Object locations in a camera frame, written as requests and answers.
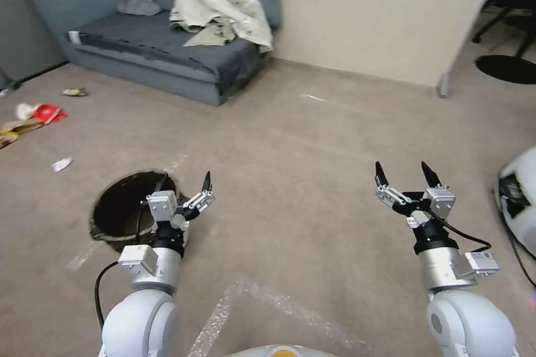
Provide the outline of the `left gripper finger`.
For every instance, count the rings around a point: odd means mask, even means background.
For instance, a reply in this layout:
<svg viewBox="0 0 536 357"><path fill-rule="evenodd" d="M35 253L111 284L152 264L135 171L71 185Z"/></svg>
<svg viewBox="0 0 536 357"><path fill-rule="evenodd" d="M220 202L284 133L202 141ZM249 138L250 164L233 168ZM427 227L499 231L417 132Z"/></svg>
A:
<svg viewBox="0 0 536 357"><path fill-rule="evenodd" d="M207 171L202 190L194 195L192 198L184 202L181 207L183 210L197 210L202 213L205 209L211 206L215 200L215 195L212 190L212 179L210 171Z"/></svg>
<svg viewBox="0 0 536 357"><path fill-rule="evenodd" d="M162 189L162 186L164 185L164 183L166 182L166 180L168 179L169 177L169 173L168 172L165 172L162 176L162 178L157 182L154 190L149 194L148 197L152 196L155 192L159 192L161 191Z"/></svg>

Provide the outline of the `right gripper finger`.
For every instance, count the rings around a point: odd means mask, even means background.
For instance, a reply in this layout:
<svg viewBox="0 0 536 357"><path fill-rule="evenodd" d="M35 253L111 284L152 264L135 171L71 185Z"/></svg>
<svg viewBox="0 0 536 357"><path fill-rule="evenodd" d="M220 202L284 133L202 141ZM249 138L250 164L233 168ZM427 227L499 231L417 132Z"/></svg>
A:
<svg viewBox="0 0 536 357"><path fill-rule="evenodd" d="M426 162L420 163L425 180L427 182L427 189L450 189L449 186L443 185L440 181L437 173L433 171Z"/></svg>
<svg viewBox="0 0 536 357"><path fill-rule="evenodd" d="M375 195L394 211L410 211L410 199L401 191L389 185L382 165L375 162Z"/></svg>

